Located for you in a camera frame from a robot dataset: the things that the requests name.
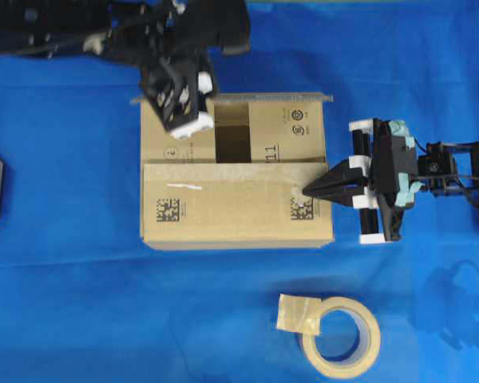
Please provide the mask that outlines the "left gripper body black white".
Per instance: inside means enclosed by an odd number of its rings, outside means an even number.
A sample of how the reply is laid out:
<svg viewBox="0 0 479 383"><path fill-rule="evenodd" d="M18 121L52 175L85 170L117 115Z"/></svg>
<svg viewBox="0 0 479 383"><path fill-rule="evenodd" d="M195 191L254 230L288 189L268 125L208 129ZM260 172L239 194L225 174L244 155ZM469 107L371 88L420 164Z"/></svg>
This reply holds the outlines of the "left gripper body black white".
<svg viewBox="0 0 479 383"><path fill-rule="evenodd" d="M207 101L217 94L217 84L206 52L159 57L142 65L140 87L172 138L188 139L215 127Z"/></svg>

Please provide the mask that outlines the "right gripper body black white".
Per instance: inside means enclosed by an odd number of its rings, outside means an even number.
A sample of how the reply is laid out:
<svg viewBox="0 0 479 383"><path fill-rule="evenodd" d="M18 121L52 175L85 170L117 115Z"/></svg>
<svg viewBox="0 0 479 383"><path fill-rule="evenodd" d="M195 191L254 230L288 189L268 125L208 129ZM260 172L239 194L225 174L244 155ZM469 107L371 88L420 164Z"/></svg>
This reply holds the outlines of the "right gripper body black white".
<svg viewBox="0 0 479 383"><path fill-rule="evenodd" d="M349 123L354 154L348 167L360 176L351 198L360 211L360 243L392 243L400 236L405 211L414 206L419 182L416 140L403 120L377 118Z"/></svg>

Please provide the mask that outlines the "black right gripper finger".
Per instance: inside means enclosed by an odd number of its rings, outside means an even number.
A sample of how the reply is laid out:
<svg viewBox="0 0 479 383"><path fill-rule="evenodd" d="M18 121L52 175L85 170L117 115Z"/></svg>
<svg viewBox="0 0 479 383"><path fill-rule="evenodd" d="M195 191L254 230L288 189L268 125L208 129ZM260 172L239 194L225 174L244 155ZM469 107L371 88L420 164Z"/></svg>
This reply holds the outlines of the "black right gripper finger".
<svg viewBox="0 0 479 383"><path fill-rule="evenodd" d="M364 195L364 187L305 188L305 196L307 197L322 199L343 206L353 206L353 198L361 195Z"/></svg>
<svg viewBox="0 0 479 383"><path fill-rule="evenodd" d="M343 160L329 172L310 182L304 195L359 195L368 185L368 178L361 167L351 167L349 160Z"/></svg>

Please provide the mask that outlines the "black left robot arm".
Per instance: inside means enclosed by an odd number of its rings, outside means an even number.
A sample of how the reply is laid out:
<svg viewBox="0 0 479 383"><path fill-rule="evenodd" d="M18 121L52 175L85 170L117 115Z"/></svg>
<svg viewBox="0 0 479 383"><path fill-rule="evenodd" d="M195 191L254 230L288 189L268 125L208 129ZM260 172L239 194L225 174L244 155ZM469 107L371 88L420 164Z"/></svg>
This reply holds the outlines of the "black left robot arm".
<svg viewBox="0 0 479 383"><path fill-rule="evenodd" d="M211 48L249 51L245 2L0 1L0 56L89 55L135 67L144 98L176 139L214 127Z"/></svg>

